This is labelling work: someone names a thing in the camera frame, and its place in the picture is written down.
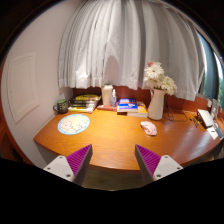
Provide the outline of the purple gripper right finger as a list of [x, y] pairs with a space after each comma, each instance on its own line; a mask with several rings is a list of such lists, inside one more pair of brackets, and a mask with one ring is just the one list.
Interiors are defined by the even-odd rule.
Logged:
[[145, 184], [152, 183], [182, 169], [182, 166], [169, 155], [159, 156], [140, 145], [135, 145], [135, 157]]

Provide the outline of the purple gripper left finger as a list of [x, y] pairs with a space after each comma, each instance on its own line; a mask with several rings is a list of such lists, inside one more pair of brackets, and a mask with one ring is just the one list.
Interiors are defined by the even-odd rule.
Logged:
[[59, 155], [44, 170], [81, 186], [92, 155], [92, 145], [87, 145], [69, 156]]

